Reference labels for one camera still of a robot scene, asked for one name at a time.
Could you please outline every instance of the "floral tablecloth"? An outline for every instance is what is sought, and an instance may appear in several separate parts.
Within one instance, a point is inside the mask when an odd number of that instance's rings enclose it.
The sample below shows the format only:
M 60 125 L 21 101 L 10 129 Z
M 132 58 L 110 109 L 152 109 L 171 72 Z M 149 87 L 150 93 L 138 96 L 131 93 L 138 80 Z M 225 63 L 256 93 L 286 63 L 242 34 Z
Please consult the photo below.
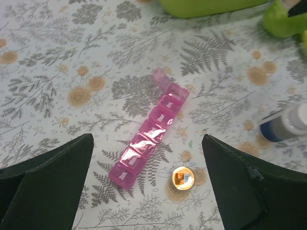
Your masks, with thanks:
M 153 0 L 2 0 L 0 168 L 90 132 L 93 159 L 74 230 L 222 230 L 204 134 L 307 172 L 306 138 L 273 145 L 258 121 L 307 98 L 304 52 L 261 26 L 268 5 L 176 19 Z M 161 67 L 190 96 L 134 187 L 107 173 L 162 92 Z M 178 193 L 172 170 L 196 183 Z

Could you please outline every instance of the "round white cap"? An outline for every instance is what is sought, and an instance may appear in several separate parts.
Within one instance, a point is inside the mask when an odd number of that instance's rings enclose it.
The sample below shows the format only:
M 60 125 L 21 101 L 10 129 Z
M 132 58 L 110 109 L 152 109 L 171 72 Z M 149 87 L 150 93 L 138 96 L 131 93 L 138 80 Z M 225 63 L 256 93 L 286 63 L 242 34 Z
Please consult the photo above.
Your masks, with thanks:
M 307 104 L 301 104 L 297 109 L 298 123 L 302 129 L 307 129 Z

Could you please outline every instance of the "white bottle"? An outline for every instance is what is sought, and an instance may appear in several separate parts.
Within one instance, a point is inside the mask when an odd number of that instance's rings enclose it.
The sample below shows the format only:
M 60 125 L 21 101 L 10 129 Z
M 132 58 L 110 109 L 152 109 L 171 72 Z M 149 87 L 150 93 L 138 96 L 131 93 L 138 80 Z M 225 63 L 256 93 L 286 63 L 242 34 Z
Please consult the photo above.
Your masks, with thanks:
M 260 132 L 271 142 L 307 134 L 307 103 L 293 104 L 261 120 Z

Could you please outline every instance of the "white bottle lid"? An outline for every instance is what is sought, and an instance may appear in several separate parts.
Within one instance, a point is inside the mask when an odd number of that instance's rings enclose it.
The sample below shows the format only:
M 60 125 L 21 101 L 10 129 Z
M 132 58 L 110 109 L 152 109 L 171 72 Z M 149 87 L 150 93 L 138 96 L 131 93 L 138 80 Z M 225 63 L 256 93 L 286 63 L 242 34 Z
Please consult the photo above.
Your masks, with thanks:
M 299 105 L 294 111 L 291 113 L 291 123 L 301 130 L 307 130 L 307 103 Z

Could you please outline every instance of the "bottle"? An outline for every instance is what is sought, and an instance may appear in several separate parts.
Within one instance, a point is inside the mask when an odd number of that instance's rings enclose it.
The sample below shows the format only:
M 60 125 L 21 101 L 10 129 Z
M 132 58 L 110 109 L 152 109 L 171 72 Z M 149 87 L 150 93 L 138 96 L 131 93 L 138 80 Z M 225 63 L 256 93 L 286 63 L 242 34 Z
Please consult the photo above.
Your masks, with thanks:
M 276 0 L 264 13 L 263 27 L 273 36 L 290 37 L 307 30 L 307 13 L 288 17 L 288 11 L 300 0 Z
M 307 103 L 293 104 L 262 119 L 262 136 L 271 142 L 279 142 L 307 134 Z

